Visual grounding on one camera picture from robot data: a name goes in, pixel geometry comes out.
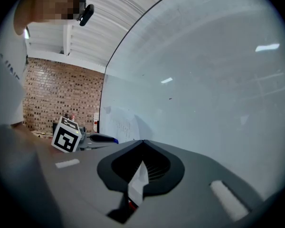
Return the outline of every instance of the white t-shirt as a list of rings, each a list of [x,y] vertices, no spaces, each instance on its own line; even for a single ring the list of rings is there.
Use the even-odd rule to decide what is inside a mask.
[[[10,74],[23,85],[27,68],[27,47],[24,34],[19,36],[14,29],[14,15],[17,5],[18,2],[7,14],[0,28],[0,58]],[[22,102],[15,110],[14,116],[4,124],[11,125],[20,122],[23,122]]]

